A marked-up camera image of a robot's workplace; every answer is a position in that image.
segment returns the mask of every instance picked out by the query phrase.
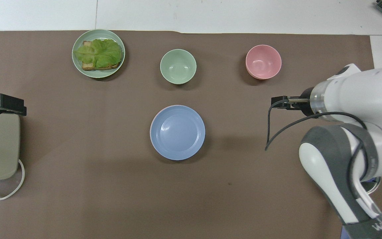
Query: bowl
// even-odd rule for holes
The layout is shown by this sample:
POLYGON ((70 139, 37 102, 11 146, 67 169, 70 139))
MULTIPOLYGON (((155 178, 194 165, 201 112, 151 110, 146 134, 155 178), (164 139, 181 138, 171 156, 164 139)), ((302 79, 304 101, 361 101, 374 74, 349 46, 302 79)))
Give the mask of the bowl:
POLYGON ((73 60, 73 64, 77 68, 77 70, 80 71, 82 74, 84 74, 88 77, 92 77, 92 78, 103 78, 103 77, 108 77, 108 76, 114 74, 116 71, 118 71, 118 69, 121 67, 121 65, 125 61, 125 53, 126 53, 125 45, 123 45, 123 42, 118 37, 118 35, 114 34, 111 31, 108 31, 108 30, 96 29, 96 30, 90 30, 90 31, 83 33, 76 40, 75 44, 73 45, 73 49, 72 49, 72 60, 73 60), (120 60, 120 64, 119 64, 118 68, 111 69, 111 70, 105 70, 105 71, 98 71, 98 70, 85 71, 82 69, 82 61, 77 59, 77 57, 74 54, 74 51, 77 50, 80 46, 82 46, 84 41, 93 41, 95 39, 100 39, 100 40, 112 39, 113 41, 115 41, 120 46, 122 56, 121 56, 121 60, 120 60))
POLYGON ((269 45, 257 45, 251 48, 245 58, 248 73, 259 80, 272 78, 281 69, 281 56, 269 45))
POLYGON ((174 49, 160 61, 160 72, 170 83, 180 85, 188 82, 197 70, 194 56, 186 50, 174 49))

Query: plate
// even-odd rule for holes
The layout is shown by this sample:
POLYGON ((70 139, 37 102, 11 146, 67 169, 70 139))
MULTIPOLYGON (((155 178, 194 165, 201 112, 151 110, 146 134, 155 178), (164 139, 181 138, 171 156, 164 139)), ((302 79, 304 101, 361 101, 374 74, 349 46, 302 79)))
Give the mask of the plate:
POLYGON ((76 40, 75 44, 73 45, 73 49, 72 49, 72 60, 73 60, 73 64, 77 68, 77 70, 80 71, 82 74, 84 74, 88 77, 92 77, 92 78, 103 78, 103 77, 108 77, 108 76, 114 74, 116 71, 118 71, 118 69, 123 64, 123 61, 125 60, 125 53, 126 53, 125 45, 123 45, 123 42, 118 37, 118 35, 114 34, 111 31, 108 31, 108 30, 96 29, 96 30, 90 30, 90 31, 83 33, 76 40), (115 41, 120 46, 120 50, 122 51, 122 58, 120 59, 120 64, 119 64, 118 68, 106 70, 106 71, 97 71, 97 70, 95 70, 95 71, 84 71, 82 69, 82 61, 77 59, 77 57, 75 56, 73 51, 77 50, 80 46, 82 46, 84 41, 93 41, 95 39, 100 39, 100 40, 112 39, 113 41, 115 41))
POLYGON ((205 136, 206 128, 200 115, 181 105, 161 110, 150 127, 150 139, 155 150, 171 160, 193 156, 200 150, 205 136))

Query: blue plate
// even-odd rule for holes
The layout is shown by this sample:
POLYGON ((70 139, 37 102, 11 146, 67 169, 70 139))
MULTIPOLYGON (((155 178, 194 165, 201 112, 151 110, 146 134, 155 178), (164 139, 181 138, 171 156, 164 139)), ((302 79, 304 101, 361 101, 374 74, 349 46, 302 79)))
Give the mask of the blue plate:
POLYGON ((187 106, 174 105, 161 110, 153 119, 150 139, 163 157, 184 160, 197 153, 206 128, 200 115, 187 106))

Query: pink bowl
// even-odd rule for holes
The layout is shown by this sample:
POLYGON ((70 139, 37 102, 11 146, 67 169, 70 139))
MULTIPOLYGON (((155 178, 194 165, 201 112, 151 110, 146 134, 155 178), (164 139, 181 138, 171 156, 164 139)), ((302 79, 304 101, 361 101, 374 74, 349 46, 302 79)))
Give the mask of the pink bowl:
POLYGON ((281 69, 281 56, 269 45, 257 45, 251 48, 245 58, 248 73, 259 80, 274 77, 281 69))

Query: white table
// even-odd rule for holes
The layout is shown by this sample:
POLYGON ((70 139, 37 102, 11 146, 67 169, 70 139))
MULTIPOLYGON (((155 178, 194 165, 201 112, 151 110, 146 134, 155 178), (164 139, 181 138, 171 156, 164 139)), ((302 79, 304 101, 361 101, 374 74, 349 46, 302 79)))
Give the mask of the white table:
POLYGON ((169 30, 183 33, 370 35, 382 67, 382 14, 369 0, 0 1, 0 31, 169 30))

